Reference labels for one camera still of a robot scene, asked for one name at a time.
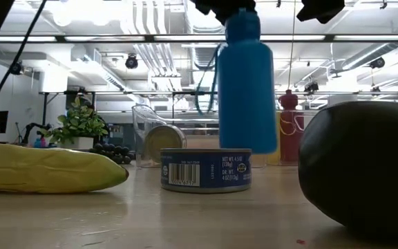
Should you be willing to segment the green plant white pot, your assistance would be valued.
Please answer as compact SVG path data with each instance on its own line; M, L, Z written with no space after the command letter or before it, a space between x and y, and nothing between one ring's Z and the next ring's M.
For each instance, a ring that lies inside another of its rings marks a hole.
M49 142L65 149L88 150L96 140L108 135L106 123L97 114L93 103L82 95L71 102L64 115L57 117L58 128L40 129Z

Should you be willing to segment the yellow plastic sports bottle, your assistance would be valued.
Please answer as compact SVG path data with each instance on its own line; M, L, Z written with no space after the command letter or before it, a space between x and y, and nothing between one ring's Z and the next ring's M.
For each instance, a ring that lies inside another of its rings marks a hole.
M268 165L279 165L281 159L281 128L280 128L280 117L281 112L278 111L276 113L276 151L267 156L267 164Z

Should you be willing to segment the blue plastic sports bottle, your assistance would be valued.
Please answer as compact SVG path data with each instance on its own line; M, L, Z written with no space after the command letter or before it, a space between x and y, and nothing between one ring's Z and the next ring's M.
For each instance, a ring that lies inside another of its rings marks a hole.
M210 96L217 98L220 147L270 154L277 148L273 52L260 40L254 9L232 9L224 26L225 41L209 61L214 66Z

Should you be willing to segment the black overhead frame bar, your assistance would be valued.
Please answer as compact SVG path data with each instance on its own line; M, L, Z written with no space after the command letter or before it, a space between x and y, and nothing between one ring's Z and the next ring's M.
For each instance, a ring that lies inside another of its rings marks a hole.
M398 35L261 35L265 43L393 43L398 42ZM27 39L32 44L49 43L103 43L103 44L145 44L145 43L218 43L224 42L224 35L49 35L32 36Z

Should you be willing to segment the dark brown toy avocado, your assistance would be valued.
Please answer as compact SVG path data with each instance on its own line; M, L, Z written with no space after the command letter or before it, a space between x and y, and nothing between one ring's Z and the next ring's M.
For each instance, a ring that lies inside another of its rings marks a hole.
M364 237L398 240L398 102L342 102L320 110L298 149L306 199Z

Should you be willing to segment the purple plastic sports bottle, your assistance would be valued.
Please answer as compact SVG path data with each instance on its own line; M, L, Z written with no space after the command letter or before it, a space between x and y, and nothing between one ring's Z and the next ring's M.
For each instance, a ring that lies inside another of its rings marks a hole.
M296 110L299 99L288 89L278 100L283 108L279 116L280 161L282 165L296 165L299 161L299 143L304 127L302 113Z

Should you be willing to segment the tuna can red blue label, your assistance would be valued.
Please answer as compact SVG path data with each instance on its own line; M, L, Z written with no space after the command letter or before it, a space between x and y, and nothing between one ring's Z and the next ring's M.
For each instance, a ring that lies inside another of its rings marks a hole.
M174 125L164 124L152 128L144 139L144 155L155 163L161 163L161 149L186 148L184 132Z

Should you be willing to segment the yellow toy banana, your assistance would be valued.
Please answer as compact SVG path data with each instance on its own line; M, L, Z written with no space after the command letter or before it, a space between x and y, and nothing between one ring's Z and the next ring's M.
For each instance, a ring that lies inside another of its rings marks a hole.
M115 187L129 172L110 158L69 149L0 144L0 191L74 194Z

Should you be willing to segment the black toy grape bunch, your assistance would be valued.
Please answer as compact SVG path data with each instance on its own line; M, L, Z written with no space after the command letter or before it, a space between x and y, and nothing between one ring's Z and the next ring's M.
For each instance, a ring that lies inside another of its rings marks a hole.
M135 152L128 147L108 143L97 143L88 152L106 156L118 165L130 165L136 159Z

